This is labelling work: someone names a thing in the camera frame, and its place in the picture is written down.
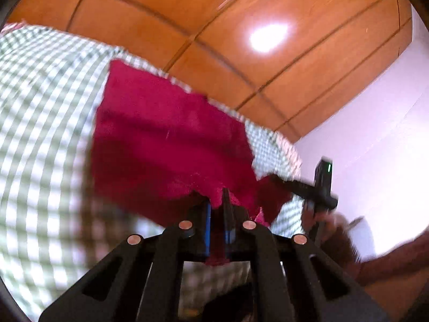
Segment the forearm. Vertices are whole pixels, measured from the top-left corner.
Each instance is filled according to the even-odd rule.
[[[363,286],[394,276],[406,275],[429,266],[429,232],[389,254],[361,263],[356,281]]]

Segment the white wall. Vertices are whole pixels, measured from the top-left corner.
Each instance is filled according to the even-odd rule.
[[[338,211],[365,216],[376,254],[428,226],[429,32],[415,10],[404,53],[296,147],[310,180],[321,156],[333,159]]]

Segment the checkered tablecloth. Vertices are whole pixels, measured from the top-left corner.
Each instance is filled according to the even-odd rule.
[[[121,47],[47,27],[27,25],[0,36],[0,274],[35,321],[129,234],[162,232],[92,193],[94,115],[113,58],[167,77]],[[299,158],[286,139],[244,121],[258,178],[299,172]],[[273,232],[301,232],[301,207],[298,198],[285,204]],[[180,310],[201,308],[243,283],[248,270],[248,263],[216,268],[185,263]]]

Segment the bright light spot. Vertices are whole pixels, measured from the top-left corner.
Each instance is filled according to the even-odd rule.
[[[270,24],[259,28],[250,35],[250,43],[254,50],[267,53],[277,47],[287,35],[287,25]]]

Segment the folded cloth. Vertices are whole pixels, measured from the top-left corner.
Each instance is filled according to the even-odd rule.
[[[169,80],[110,63],[91,153],[95,192],[166,227],[222,189],[251,219],[269,225],[291,195],[257,181],[244,124]]]

